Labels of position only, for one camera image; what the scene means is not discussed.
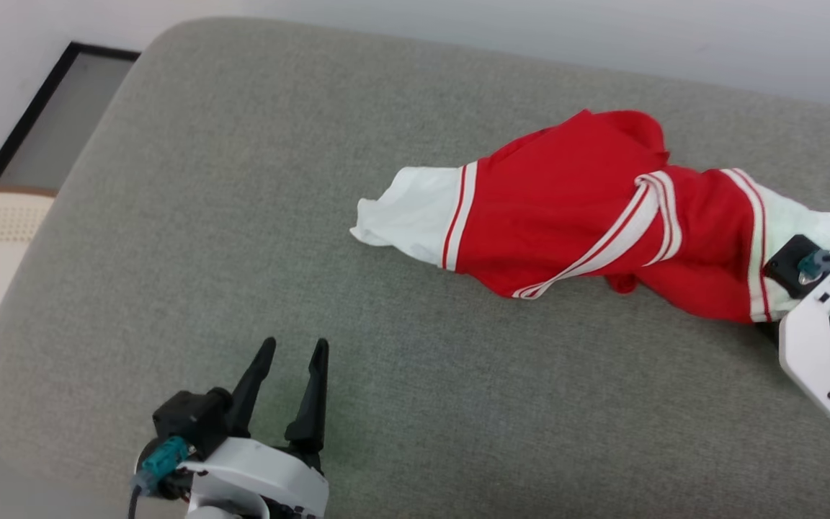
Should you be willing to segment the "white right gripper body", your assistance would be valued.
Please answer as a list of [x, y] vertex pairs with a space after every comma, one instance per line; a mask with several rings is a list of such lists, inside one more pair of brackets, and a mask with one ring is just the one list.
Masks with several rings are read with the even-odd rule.
[[830, 418], [830, 273], [782, 319], [780, 367]]

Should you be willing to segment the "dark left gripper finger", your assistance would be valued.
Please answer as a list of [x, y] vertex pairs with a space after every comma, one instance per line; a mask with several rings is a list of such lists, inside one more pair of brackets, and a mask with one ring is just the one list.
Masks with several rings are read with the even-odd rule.
[[285, 431], [289, 446], [307, 456], [319, 454], [325, 447], [329, 353], [329, 342], [318, 339], [308, 365], [309, 380], [300, 407]]
[[256, 407], [260, 386], [270, 371], [277, 342], [274, 337], [264, 339], [240, 381], [231, 392], [231, 407], [226, 413], [228, 434], [235, 438], [250, 437], [251, 415]]

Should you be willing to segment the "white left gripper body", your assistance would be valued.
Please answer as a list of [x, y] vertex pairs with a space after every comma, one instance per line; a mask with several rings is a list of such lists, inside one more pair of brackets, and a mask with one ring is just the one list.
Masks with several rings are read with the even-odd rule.
[[227, 439], [193, 474], [188, 518], [323, 518], [329, 483], [300, 459], [251, 439]]

